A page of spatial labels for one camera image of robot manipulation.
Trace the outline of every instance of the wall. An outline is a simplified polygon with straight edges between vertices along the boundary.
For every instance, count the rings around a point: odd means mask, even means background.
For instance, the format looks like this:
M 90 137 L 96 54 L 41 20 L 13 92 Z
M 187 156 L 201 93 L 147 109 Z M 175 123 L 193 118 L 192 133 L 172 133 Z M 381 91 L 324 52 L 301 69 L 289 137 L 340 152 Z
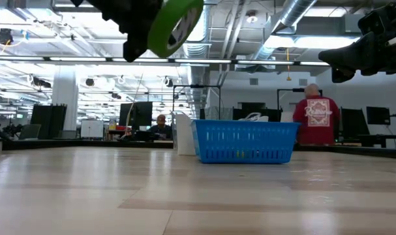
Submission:
M 391 114 L 396 114 L 396 74 L 379 72 L 373 76 L 362 76 L 358 72 L 350 81 L 333 84 L 330 69 L 319 74 L 316 83 L 324 90 L 324 95 L 334 99 L 340 107 L 362 108 L 364 113 L 366 106 L 386 107 Z M 389 129 L 396 134 L 396 118 L 391 119 Z M 390 134 L 381 125 L 369 125 L 369 130 L 371 134 Z M 387 145 L 388 148 L 395 147 L 393 140 L 388 140 Z
M 267 108 L 277 108 L 277 89 L 299 88 L 299 79 L 307 79 L 307 83 L 316 81 L 316 77 L 310 76 L 309 72 L 291 72 L 292 80 L 286 80 L 287 72 L 277 74 L 276 72 L 229 72 L 221 90 L 222 103 L 224 108 L 238 107 L 239 102 L 264 102 Z M 211 71 L 211 85 L 217 83 L 219 73 Z M 251 86 L 249 78 L 258 78 L 258 85 Z M 282 91 L 281 106 L 284 111 L 289 111 L 292 107 L 290 103 L 297 103 L 303 99 L 303 93 L 292 93 Z M 207 106 L 218 106 L 218 97 L 212 92 L 207 97 Z
M 280 97 L 280 105 L 284 111 L 290 111 L 292 109 L 290 103 L 297 103 L 304 98 L 303 93 L 292 93 L 290 91 L 282 91 Z M 277 108 L 276 89 L 265 89 L 263 91 L 223 89 L 221 91 L 221 99 L 221 106 L 223 108 L 237 108 L 239 102 L 264 102 L 267 108 Z M 210 94 L 207 101 L 207 106 L 219 105 L 218 97 L 214 94 Z
M 290 81 L 287 80 L 287 72 L 282 72 L 280 74 L 276 72 L 256 72 L 254 74 L 249 74 L 247 72 L 229 72 L 225 78 L 222 90 L 265 91 L 267 89 L 295 88 L 299 87 L 299 79 L 307 79 L 308 84 L 316 80 L 316 77 L 311 76 L 309 72 L 290 72 L 289 77 L 291 77 Z M 219 72 L 211 71 L 210 78 L 211 85 L 216 85 Z M 250 78 L 257 78 L 258 85 L 251 86 Z

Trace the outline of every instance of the white column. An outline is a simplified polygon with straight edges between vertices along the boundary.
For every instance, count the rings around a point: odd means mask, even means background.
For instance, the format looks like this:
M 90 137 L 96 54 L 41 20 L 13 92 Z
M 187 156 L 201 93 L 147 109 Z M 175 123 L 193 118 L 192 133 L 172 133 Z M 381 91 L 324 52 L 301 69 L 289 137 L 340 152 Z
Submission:
M 52 104 L 66 104 L 63 130 L 75 131 L 78 118 L 79 81 L 75 66 L 56 66 L 54 73 Z

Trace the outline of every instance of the white bag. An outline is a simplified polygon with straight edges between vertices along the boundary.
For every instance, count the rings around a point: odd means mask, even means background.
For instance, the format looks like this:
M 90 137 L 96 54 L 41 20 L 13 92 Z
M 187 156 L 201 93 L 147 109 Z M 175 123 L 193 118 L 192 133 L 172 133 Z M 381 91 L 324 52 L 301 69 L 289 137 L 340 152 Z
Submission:
M 192 120 L 186 114 L 176 114 L 177 154 L 195 156 L 192 135 Z
M 246 118 L 242 118 L 239 121 L 269 121 L 269 117 L 262 116 L 261 113 L 255 112 L 247 115 Z
M 294 122 L 294 113 L 282 112 L 281 122 Z

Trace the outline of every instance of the graphic print on shirt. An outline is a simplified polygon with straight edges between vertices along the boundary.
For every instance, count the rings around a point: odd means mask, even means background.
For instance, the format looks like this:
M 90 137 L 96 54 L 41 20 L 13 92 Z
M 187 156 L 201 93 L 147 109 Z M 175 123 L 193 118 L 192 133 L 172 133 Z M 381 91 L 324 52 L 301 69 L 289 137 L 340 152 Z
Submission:
M 332 111 L 328 99 L 308 99 L 305 116 L 308 117 L 308 127 L 329 127 L 329 116 Z

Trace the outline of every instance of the basket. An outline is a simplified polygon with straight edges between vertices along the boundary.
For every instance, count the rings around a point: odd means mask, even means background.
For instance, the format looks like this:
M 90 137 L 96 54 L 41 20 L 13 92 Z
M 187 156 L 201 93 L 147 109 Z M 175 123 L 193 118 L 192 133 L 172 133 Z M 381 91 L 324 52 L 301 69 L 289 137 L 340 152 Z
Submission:
M 288 163 L 298 123 L 194 120 L 195 152 L 203 163 Z

